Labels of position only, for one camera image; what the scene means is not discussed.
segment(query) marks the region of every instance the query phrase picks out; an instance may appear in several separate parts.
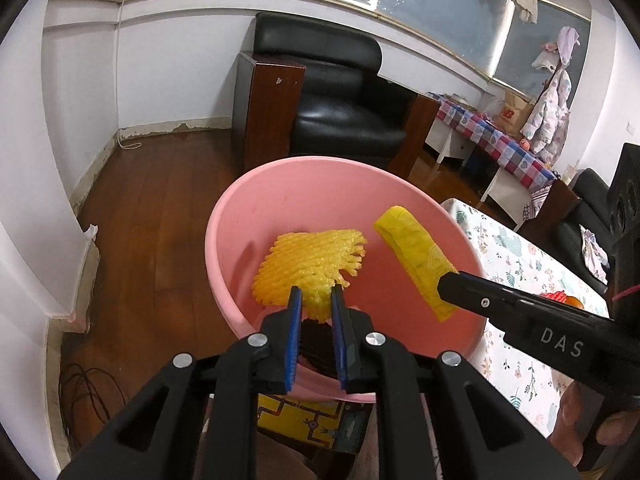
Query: white cord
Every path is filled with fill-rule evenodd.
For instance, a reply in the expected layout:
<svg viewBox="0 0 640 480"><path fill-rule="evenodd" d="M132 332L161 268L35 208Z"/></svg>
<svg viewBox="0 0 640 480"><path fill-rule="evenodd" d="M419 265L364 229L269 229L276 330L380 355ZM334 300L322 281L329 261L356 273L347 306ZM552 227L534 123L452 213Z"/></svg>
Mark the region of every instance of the white cord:
<svg viewBox="0 0 640 480"><path fill-rule="evenodd" d="M118 10L118 23L116 23L116 55L115 55L115 74L113 76L113 80L115 83L115 97L116 97L116 122L118 126L120 126L120 105L118 102L118 53L120 51L120 22L122 20L122 7L124 6L124 0L120 3L120 9ZM120 129L116 133L116 138L118 139L118 146L120 146L123 150L135 150L142 146L142 142L131 142L130 144L123 144L122 138L120 137Z"/></svg>

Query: black speaker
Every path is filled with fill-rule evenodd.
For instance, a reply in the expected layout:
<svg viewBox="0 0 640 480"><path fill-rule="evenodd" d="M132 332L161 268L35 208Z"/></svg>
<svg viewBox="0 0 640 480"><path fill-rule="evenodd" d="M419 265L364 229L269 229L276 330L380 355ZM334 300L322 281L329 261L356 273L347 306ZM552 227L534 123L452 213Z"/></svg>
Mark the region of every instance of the black speaker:
<svg viewBox="0 0 640 480"><path fill-rule="evenodd" d="M622 147L607 206L616 262L612 315L640 337L640 291L624 295L640 284L640 146L627 143Z"/></svg>

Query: wooden floor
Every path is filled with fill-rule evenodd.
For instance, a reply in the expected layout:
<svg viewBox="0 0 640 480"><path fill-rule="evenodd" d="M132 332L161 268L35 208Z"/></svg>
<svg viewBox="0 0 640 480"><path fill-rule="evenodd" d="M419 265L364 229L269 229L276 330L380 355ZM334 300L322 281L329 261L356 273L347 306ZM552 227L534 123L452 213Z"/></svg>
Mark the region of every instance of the wooden floor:
<svg viewBox="0 0 640 480"><path fill-rule="evenodd" d="M103 368L129 399L174 354L201 358L235 341L211 294L203 249L211 210L236 177L232 168L229 135L220 130L149 137L139 149L113 153L79 216L83 229L98 226L101 260L91 329L65 336L63 369ZM427 153L410 181L438 202L456 197L478 206L481 190ZM116 387L106 375L90 377L113 415L122 406ZM74 382L62 392L67 420L82 393ZM87 397L72 411L74 435L85 444L102 424Z"/></svg>

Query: brown paper bag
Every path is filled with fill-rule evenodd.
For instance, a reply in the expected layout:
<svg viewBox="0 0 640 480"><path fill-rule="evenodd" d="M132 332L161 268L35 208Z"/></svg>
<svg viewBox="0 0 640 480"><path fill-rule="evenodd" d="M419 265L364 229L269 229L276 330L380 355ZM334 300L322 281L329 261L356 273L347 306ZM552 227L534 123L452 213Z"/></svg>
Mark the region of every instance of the brown paper bag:
<svg viewBox="0 0 640 480"><path fill-rule="evenodd" d="M506 90L504 92L504 106L494 119L494 126L519 141L522 139L520 130L527 123L533 107L533 104L527 103L513 92Z"/></svg>

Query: human hand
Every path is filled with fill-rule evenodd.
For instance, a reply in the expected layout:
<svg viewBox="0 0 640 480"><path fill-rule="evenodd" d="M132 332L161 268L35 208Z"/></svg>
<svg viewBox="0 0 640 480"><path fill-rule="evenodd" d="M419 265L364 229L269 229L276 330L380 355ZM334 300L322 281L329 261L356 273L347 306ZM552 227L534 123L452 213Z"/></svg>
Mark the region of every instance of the human hand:
<svg viewBox="0 0 640 480"><path fill-rule="evenodd" d="M582 414L582 398L578 383L574 381L560 399L560 409L549 442L571 464L578 465L582 458L582 442L575 432L575 423ZM611 415L598 428L597 441L603 446L621 446L629 438L640 420L640 410Z"/></svg>

